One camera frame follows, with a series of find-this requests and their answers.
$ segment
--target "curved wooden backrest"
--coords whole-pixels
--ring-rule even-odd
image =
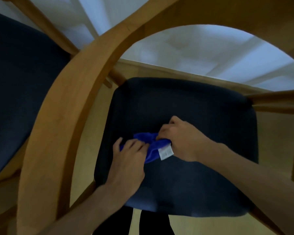
[[[294,53],[294,0],[149,0],[79,52],[48,92],[24,158],[19,234],[35,234],[68,211],[76,151],[88,112],[121,55],[149,35],[192,24],[241,29]]]

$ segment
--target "hand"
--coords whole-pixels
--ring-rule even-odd
[[[206,164],[207,158],[218,147],[216,142],[206,137],[195,126],[177,116],[173,116],[169,124],[161,127],[157,140],[161,138],[170,139],[174,155],[187,162],[198,161]]]
[[[121,141],[122,138],[119,138],[113,145],[113,160],[106,186],[124,205],[145,177],[144,162],[149,144],[137,139],[128,140],[120,152]]]

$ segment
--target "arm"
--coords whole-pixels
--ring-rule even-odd
[[[106,184],[99,186],[87,200],[39,235],[89,235],[138,190],[145,177],[144,162],[149,144],[137,139],[129,140],[120,152],[121,141],[119,138],[114,144],[114,157]]]
[[[201,162],[223,175],[284,233],[294,234],[294,182],[210,140],[176,116],[162,126],[158,138],[172,141],[176,157]]]

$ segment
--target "wooden chair frame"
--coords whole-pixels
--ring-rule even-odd
[[[47,34],[42,13],[28,0],[9,0]],[[125,79],[113,66],[135,42],[159,31],[193,24],[240,29],[277,46],[294,59],[294,0],[149,0],[124,21],[94,40],[62,70],[49,90],[32,130],[21,173],[17,230],[38,233],[69,211],[71,180],[80,136],[89,110],[107,75]],[[48,34],[60,46],[58,35]],[[255,105],[294,102],[294,91],[247,96]],[[257,110],[294,113],[290,106]],[[95,189],[92,183],[74,204]],[[251,214],[277,234],[283,232],[259,209]]]

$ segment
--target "right hand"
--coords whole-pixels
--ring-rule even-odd
[[[206,137],[195,126],[177,116],[173,116],[169,124],[161,127],[157,140],[161,138],[170,139],[174,155],[187,162],[198,161],[206,164],[206,160],[218,147],[216,142]]]

